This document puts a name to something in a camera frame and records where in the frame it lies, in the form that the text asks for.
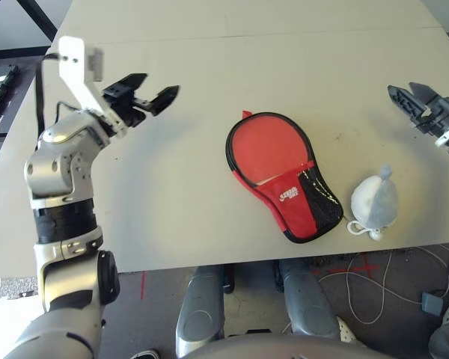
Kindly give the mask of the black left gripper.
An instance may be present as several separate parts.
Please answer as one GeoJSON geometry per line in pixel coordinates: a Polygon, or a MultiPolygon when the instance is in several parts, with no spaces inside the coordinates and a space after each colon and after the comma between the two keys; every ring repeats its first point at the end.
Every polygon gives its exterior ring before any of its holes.
{"type": "Polygon", "coordinates": [[[135,91],[147,78],[146,73],[131,73],[103,90],[103,99],[127,127],[136,127],[146,119],[146,113],[161,114],[176,99],[180,86],[168,86],[149,101],[138,99],[135,91]]]}

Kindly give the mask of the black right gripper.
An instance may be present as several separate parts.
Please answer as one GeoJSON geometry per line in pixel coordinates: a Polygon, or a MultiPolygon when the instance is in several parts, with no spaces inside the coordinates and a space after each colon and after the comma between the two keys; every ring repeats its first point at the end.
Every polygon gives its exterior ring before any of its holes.
{"type": "Polygon", "coordinates": [[[391,101],[423,133],[441,137],[449,130],[449,97],[441,97],[430,86],[410,82],[412,93],[404,88],[387,86],[391,101]]]}

